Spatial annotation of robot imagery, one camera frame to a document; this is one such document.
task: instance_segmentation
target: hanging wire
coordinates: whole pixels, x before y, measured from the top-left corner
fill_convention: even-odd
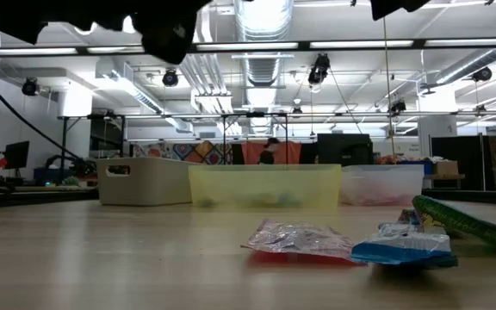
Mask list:
[[[313,92],[311,90],[309,91],[309,100],[311,104],[311,133],[309,135],[313,137],[315,133],[313,132]]]
[[[474,81],[474,86],[475,86],[475,104],[476,104],[476,109],[478,110],[478,115],[475,117],[475,132],[476,134],[480,134],[480,106],[478,105],[480,103],[480,96],[478,95],[478,82]]]
[[[388,57],[388,31],[386,30],[386,17],[383,19],[384,22],[384,53],[386,54],[386,74],[389,77],[389,57]],[[391,86],[389,84],[389,79],[387,80],[387,93],[391,94]],[[387,136],[392,140],[392,156],[394,157],[394,164],[397,164],[395,157],[395,142],[394,142],[394,124],[392,121],[392,96],[387,95],[387,111],[389,113],[389,131]]]
[[[342,93],[342,90],[340,89],[340,86],[338,85],[338,81],[336,80],[336,77],[334,76],[334,71],[332,70],[332,67],[330,67],[330,69],[331,69],[332,78],[334,79],[334,84],[336,84],[336,88],[338,89],[338,92],[340,93],[340,96],[342,97],[342,101],[344,101],[345,107],[348,109],[348,113],[350,113],[350,115],[351,115],[351,119],[353,120],[353,123],[355,124],[355,126],[357,126],[357,130],[359,131],[359,133],[363,134],[363,132],[361,131],[361,128],[359,127],[359,124],[357,123],[357,120],[355,119],[355,116],[353,116],[353,114],[351,113],[350,105],[345,100],[344,94]]]

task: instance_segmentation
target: clear plastic bin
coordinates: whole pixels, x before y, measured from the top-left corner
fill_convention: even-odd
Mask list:
[[[357,206],[411,206],[422,192],[419,164],[354,165],[342,169],[340,201]]]
[[[198,207],[293,207],[336,209],[342,168],[338,164],[190,166]]]

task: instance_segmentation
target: computer monitor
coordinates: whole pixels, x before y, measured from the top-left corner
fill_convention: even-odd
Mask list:
[[[5,147],[3,155],[7,159],[5,169],[26,168],[30,141],[19,142]]]
[[[320,164],[373,164],[372,141],[368,134],[320,133]]]

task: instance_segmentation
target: ventilation duct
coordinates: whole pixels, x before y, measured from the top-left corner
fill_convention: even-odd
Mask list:
[[[496,62],[496,48],[477,50],[436,75],[437,84],[451,84]]]
[[[155,114],[167,113],[158,99],[151,96],[148,90],[133,82],[133,69],[128,64],[123,63],[122,68],[120,68],[111,58],[102,58],[96,63],[96,72],[115,81],[118,89],[126,91],[137,102],[149,108]],[[170,117],[165,118],[165,120],[173,125],[178,133],[193,133],[195,130],[193,124],[189,122]]]
[[[294,0],[265,0],[247,2],[234,0],[237,32],[240,41],[279,41],[285,40],[290,29]],[[267,109],[273,105],[279,74],[282,68],[281,59],[244,59],[243,70],[246,86],[255,87],[246,90],[246,100],[254,108]],[[258,120],[252,126],[256,133],[265,133],[268,128]]]

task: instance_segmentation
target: ceiling light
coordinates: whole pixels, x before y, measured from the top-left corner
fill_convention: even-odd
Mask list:
[[[89,53],[144,53],[145,50],[139,46],[104,46],[104,47],[87,47]]]
[[[253,42],[253,43],[224,43],[224,44],[199,44],[198,51],[243,51],[243,50],[293,50],[298,48],[297,42]]]
[[[449,39],[428,40],[426,47],[458,47],[458,46],[488,46],[496,45],[496,39]]]
[[[311,42],[312,49],[320,48],[362,48],[362,47],[410,47],[412,40],[367,40],[367,41],[333,41],[333,42]]]
[[[201,118],[221,118],[221,115],[218,115],[218,114],[211,114],[211,115],[167,115],[169,117],[172,117],[172,118],[198,118],[198,119],[201,119]]]
[[[0,56],[15,56],[15,55],[58,55],[58,54],[67,54],[72,55],[76,54],[76,48],[74,47],[55,47],[55,48],[0,48]]]
[[[96,22],[91,23],[91,29],[89,29],[87,31],[83,31],[82,29],[80,29],[78,27],[74,27],[74,30],[76,30],[76,32],[79,33],[79,34],[81,34],[81,35],[92,34],[93,31],[95,31],[95,29],[96,29]]]
[[[125,32],[126,34],[135,33],[135,28],[133,27],[133,20],[131,19],[131,16],[126,16],[126,18],[124,18],[124,22],[121,24],[121,31]]]
[[[293,57],[293,54],[240,54],[231,56],[231,59],[292,59]]]

